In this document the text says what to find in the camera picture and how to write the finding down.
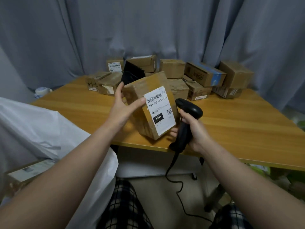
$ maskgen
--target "person's left arm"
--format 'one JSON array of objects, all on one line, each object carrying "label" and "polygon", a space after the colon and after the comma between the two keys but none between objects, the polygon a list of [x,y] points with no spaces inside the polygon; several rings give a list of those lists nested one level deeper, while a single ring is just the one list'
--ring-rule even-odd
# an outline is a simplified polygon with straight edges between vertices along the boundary
[{"label": "person's left arm", "polygon": [[109,145],[145,98],[126,106],[123,83],[106,122],[48,171],[37,177],[10,203],[0,208],[1,228],[65,228],[103,162]]}]

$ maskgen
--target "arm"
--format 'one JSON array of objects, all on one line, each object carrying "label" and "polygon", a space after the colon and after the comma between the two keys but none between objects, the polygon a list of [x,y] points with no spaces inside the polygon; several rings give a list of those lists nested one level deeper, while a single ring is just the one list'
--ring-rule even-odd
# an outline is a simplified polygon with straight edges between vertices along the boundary
[{"label": "arm", "polygon": [[37,177],[6,206],[0,208],[1,228],[64,228],[82,201],[103,162],[115,134],[134,110],[122,101],[121,83],[106,122],[51,169]]},{"label": "arm", "polygon": [[[217,144],[203,124],[180,110],[190,124],[190,146],[208,163],[218,181],[232,196],[254,228],[303,228],[305,204],[260,176]],[[171,134],[176,136],[177,129]]]}]

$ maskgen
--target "table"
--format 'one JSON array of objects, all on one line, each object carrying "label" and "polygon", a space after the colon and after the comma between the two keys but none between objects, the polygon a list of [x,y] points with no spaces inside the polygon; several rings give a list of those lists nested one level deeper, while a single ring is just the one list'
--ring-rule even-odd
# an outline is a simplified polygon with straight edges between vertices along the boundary
[{"label": "table", "polygon": [[[114,97],[89,91],[85,77],[47,94],[32,103],[58,111],[88,133],[107,119]],[[253,90],[225,100],[216,94],[193,103],[203,110],[200,119],[211,136],[242,162],[305,171],[305,133]],[[128,121],[113,144],[168,151],[170,135],[157,141],[138,133]],[[187,148],[184,154],[197,155]]]}]

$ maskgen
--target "cord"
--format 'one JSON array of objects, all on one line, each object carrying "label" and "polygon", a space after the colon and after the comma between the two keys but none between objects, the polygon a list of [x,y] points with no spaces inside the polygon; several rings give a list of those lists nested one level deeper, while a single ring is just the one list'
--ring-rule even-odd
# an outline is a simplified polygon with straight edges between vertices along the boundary
[{"label": "cord", "polygon": [[183,211],[184,211],[184,213],[185,213],[186,215],[188,215],[188,216],[193,216],[193,217],[198,217],[198,218],[202,218],[202,219],[205,219],[205,220],[207,220],[207,221],[213,223],[212,220],[210,220],[210,219],[208,219],[208,218],[205,218],[205,217],[203,217],[203,216],[200,216],[200,215],[192,215],[192,214],[186,213],[186,211],[185,211],[185,209],[184,209],[184,205],[183,205],[183,203],[182,203],[182,200],[181,200],[181,198],[180,198],[180,196],[179,196],[179,194],[178,194],[178,193],[180,193],[180,192],[182,191],[182,189],[183,189],[183,181],[172,181],[172,180],[169,180],[169,178],[167,177],[168,172],[169,172],[170,169],[174,166],[174,164],[175,164],[175,162],[176,162],[178,156],[179,156],[179,153],[176,152],[175,155],[173,156],[173,160],[172,160],[172,162],[171,162],[171,164],[170,164],[170,167],[167,169],[167,171],[166,171],[166,173],[165,173],[166,179],[167,179],[169,182],[172,182],[172,183],[181,183],[181,184],[182,184],[182,185],[181,185],[181,189],[180,189],[179,191],[177,191],[176,194],[177,194],[177,196],[178,196],[178,198],[179,198],[179,200],[180,200],[180,202],[181,202]]}]

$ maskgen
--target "hand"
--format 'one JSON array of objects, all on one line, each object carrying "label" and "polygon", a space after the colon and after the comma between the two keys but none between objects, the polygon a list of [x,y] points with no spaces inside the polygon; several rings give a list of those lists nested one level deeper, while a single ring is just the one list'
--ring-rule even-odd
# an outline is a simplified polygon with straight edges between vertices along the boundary
[{"label": "hand", "polygon": [[[182,121],[189,124],[193,134],[193,138],[189,143],[189,146],[198,153],[205,153],[208,147],[213,143],[213,139],[210,137],[208,131],[204,125],[193,118],[189,113],[186,113],[182,109],[180,110],[180,115],[182,116]],[[170,134],[177,137],[178,128],[172,128]]]},{"label": "hand", "polygon": [[123,101],[122,88],[124,83],[121,82],[116,89],[114,94],[114,104],[109,112],[109,117],[106,120],[106,124],[111,127],[115,127],[115,130],[118,132],[127,122],[130,115],[139,107],[143,106],[146,103],[144,97],[134,101],[131,105],[125,105],[126,101]]}]

